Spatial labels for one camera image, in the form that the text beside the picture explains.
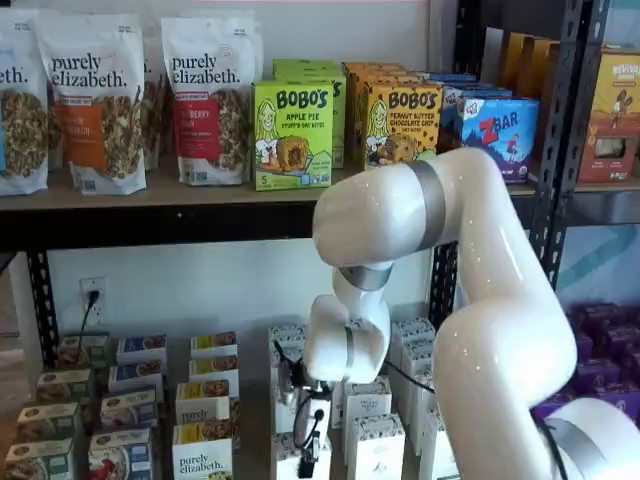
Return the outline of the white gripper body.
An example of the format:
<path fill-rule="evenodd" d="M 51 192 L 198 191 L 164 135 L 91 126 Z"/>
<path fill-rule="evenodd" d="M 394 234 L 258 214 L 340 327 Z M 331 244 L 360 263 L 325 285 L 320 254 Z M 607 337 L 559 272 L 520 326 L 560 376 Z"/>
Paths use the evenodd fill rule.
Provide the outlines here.
<path fill-rule="evenodd" d="M 325 440 L 331 412 L 331 386 L 327 382 L 317 382 L 314 387 L 303 387 L 298 400 L 294 438 L 310 440 L 313 432 L 319 432 Z"/>

